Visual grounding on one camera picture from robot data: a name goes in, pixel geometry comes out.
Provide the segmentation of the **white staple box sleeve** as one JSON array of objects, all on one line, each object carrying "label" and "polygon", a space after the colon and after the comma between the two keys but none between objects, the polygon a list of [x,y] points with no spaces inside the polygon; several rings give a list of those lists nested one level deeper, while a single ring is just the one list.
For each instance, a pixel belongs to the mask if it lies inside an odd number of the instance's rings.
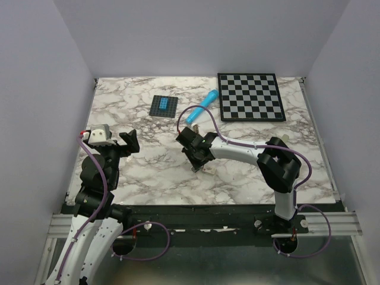
[{"label": "white staple box sleeve", "polygon": [[216,169],[213,168],[213,167],[206,167],[206,166],[204,166],[202,168],[202,171],[205,172],[205,173],[211,174],[211,175],[214,175],[216,173]]}]

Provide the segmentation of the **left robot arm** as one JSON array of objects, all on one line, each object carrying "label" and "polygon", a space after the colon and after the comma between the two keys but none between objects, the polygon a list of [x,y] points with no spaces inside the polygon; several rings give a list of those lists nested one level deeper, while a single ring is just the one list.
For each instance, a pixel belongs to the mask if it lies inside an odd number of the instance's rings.
[{"label": "left robot arm", "polygon": [[77,137],[87,153],[81,165],[81,188],[75,197],[68,237],[46,284],[91,284],[103,258],[118,235],[128,233],[128,211],[113,204],[121,158],[139,153],[136,130],[112,138],[109,126],[95,125]]}]

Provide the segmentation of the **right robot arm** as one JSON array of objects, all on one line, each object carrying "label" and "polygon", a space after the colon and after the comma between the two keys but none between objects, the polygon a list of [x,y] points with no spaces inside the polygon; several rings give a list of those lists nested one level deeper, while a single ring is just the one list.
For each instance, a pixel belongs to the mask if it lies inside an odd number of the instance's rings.
[{"label": "right robot arm", "polygon": [[258,144],[222,139],[209,132],[205,136],[186,127],[176,138],[194,172],[215,159],[228,159],[259,168],[267,185],[275,194],[274,228],[282,233],[295,225],[295,183],[299,178],[301,161],[279,138]]}]

